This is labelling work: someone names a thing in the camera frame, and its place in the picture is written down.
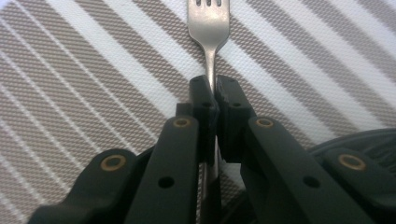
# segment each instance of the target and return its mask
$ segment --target metal rivet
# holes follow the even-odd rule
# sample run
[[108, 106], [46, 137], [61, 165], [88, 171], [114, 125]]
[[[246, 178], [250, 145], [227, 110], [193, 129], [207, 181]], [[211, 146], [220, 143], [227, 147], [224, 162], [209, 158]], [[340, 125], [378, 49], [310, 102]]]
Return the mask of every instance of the metal rivet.
[[174, 126], [178, 128], [185, 128], [191, 124], [189, 119], [176, 119], [174, 121]]
[[256, 124], [263, 128], [271, 128], [274, 126], [274, 123], [269, 119], [258, 119]]
[[350, 154], [339, 155], [338, 161], [345, 167], [352, 170], [363, 171], [366, 169], [366, 163], [361, 158]]
[[104, 171], [116, 171], [125, 165], [126, 159], [122, 155], [111, 155], [106, 157], [100, 164]]

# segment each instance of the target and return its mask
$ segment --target striped fabric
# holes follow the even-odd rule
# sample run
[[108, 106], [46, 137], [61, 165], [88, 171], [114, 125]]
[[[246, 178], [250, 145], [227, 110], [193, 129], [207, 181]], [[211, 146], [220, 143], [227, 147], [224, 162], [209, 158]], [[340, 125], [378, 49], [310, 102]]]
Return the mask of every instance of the striped fabric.
[[[155, 144], [205, 72], [186, 1], [0, 1], [0, 223], [57, 203], [93, 156]], [[396, 1], [232, 0], [217, 72], [305, 147], [396, 126]], [[243, 187], [223, 165], [228, 203]]]

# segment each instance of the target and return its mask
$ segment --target black mechanism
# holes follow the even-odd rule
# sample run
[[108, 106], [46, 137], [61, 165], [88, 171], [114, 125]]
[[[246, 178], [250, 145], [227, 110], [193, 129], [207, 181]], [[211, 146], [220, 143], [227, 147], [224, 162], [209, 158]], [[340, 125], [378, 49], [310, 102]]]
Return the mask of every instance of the black mechanism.
[[[222, 216], [216, 137], [221, 157], [241, 163], [246, 186]], [[99, 154], [63, 202], [37, 208], [29, 223], [191, 224], [197, 205], [205, 224], [396, 223], [395, 177], [396, 129], [306, 151], [280, 122], [256, 116], [235, 79], [218, 76], [213, 95], [200, 76], [154, 147]]]

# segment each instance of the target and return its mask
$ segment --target gray stripe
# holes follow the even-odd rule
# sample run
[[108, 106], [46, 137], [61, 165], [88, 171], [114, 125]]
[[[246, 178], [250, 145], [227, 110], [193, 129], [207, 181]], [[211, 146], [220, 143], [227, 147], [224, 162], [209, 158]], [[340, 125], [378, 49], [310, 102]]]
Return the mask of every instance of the gray stripe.
[[[9, 17], [12, 13], [18, 13], [18, 18]], [[101, 114], [121, 136], [131, 142], [133, 147], [146, 149], [155, 144], [148, 134], [123, 112], [120, 107], [113, 102], [104, 91], [96, 85], [86, 74], [60, 50], [48, 37], [46, 37], [38, 27], [29, 19], [24, 17], [17, 8], [9, 7], [4, 18], [9, 20], [9, 24], [14, 26], [16, 31], [22, 35], [41, 56], [57, 70], [66, 81], [68, 81], [78, 93], [81, 94], [98, 113]]]
[[100, 123], [90, 111], [53, 75], [41, 62], [33, 56], [13, 36], [2, 29], [2, 38], [7, 45], [2, 50], [44, 91], [62, 111], [71, 118], [81, 130], [87, 134], [97, 146], [105, 149], [124, 147], [113, 134]]
[[[68, 186], [71, 186], [78, 175], [79, 169], [77, 169], [62, 153], [59, 153], [49, 139], [46, 138], [28, 118], [18, 111], [16, 106], [12, 104], [2, 92], [0, 92], [0, 102], [2, 106], [5, 107], [1, 110], [0, 117], [7, 121], [7, 125], [22, 138], [28, 147], [30, 147], [30, 149], [32, 149], [54, 173], [56, 173]], [[26, 181], [28, 181], [38, 193], [52, 202], [59, 200], [59, 195], [65, 195], [64, 190], [61, 189], [53, 179], [46, 175], [46, 173], [38, 167], [38, 164], [34, 162], [28, 154], [24, 153], [20, 147], [16, 147], [15, 145], [8, 146], [7, 142], [9, 141], [12, 141], [10, 136], [2, 137], [2, 146], [8, 147], [8, 150], [2, 151], [3, 156], [23, 174]]]
[[67, 148], [82, 164], [87, 164], [95, 151], [48, 105], [47, 102], [6, 62], [0, 60], [4, 69], [3, 85], [46, 129]]
[[324, 0], [302, 0], [302, 2], [328, 23], [349, 45], [355, 47], [360, 54], [396, 83], [396, 61], [337, 8]]
[[358, 0], [358, 2], [396, 34], [396, 12], [386, 3], [379, 0]]
[[270, 1], [248, 1], [271, 22], [294, 46], [317, 64], [339, 86], [349, 92], [379, 120], [388, 126], [396, 125], [396, 111], [348, 70], [289, 15]]
[[[199, 46], [187, 35], [187, 25], [181, 21], [163, 3], [152, 4], [148, 1], [135, 2], [148, 16], [159, 24], [166, 33], [172, 36], [176, 42], [185, 49], [197, 62], [204, 63], [204, 54]], [[220, 56], [217, 56], [217, 72], [236, 78], [245, 90], [247, 98], [252, 103], [259, 115], [265, 115], [282, 122], [285, 127], [304, 147], [312, 147], [313, 143], [301, 132], [293, 123], [290, 122], [275, 106], [273, 106], [265, 96], [254, 89], [240, 74], [238, 74], [230, 64], [226, 63]]]
[[244, 49], [263, 69], [285, 87], [298, 101], [337, 135], [354, 133], [357, 129], [334, 106], [321, 97], [305, 80], [299, 77], [285, 62], [253, 35], [235, 17], [232, 17], [233, 40]]
[[14, 217], [14, 215], [12, 215], [11, 212], [1, 203], [0, 203], [0, 211], [1, 211], [0, 223], [12, 223], [12, 224], [25, 223], [17, 220], [17, 218]]
[[165, 117], [123, 75], [65, 22], [50, 6], [41, 1], [22, 4], [96, 77], [113, 92], [154, 133], [160, 133]]
[[78, 3], [134, 55], [180, 102], [189, 100], [189, 81], [103, 1]]
[[[32, 168], [36, 168], [37, 170], [40, 168], [36, 164], [32, 164], [34, 162], [30, 158], [27, 158], [26, 155], [22, 155], [23, 153], [21, 152], [21, 149], [18, 147], [18, 145], [13, 142], [12, 139], [2, 129], [0, 129], [0, 139], [2, 144], [1, 154], [7, 159], [9, 163], [11, 163], [14, 167], [17, 167], [18, 171], [23, 173], [24, 177], [31, 176], [32, 178], [39, 178], [37, 179], [37, 182], [38, 180], [42, 181], [43, 179], [48, 179], [47, 177], [43, 176], [44, 172], [41, 174], [35, 174], [32, 172]], [[21, 210], [24, 215], [29, 217], [32, 209], [35, 209], [38, 206], [38, 201], [21, 186], [21, 184], [11, 175], [11, 173], [9, 173], [2, 166], [0, 167], [1, 192], [4, 193], [10, 202], [13, 203], [19, 210]], [[64, 195], [64, 192], [62, 190], [57, 190], [58, 188], [53, 189], [54, 191], [52, 191], [51, 194], [56, 192], [56, 195], [53, 196], [61, 199]]]

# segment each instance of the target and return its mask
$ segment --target screw hole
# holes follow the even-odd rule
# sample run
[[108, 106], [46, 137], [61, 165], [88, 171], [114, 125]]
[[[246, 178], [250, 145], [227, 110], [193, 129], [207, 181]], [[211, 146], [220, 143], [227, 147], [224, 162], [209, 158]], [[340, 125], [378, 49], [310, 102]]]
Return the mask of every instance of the screw hole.
[[204, 107], [210, 107], [210, 106], [212, 106], [212, 104], [210, 104], [209, 102], [205, 102], [205, 103], [203, 103], [202, 104]]
[[170, 177], [170, 176], [163, 177], [163, 178], [161, 178], [161, 179], [158, 181], [158, 185], [159, 185], [162, 189], [169, 189], [169, 188], [171, 188], [172, 186], [174, 186], [174, 184], [175, 184], [175, 180], [174, 180], [172, 177]]
[[116, 171], [125, 165], [126, 158], [122, 155], [110, 155], [102, 160], [100, 166], [104, 171]]
[[318, 189], [320, 187], [320, 182], [312, 176], [304, 177], [303, 181], [309, 188]]
[[189, 119], [176, 119], [174, 125], [178, 128], [184, 128], [190, 125]]
[[258, 119], [256, 123], [263, 128], [271, 128], [274, 125], [269, 119]]

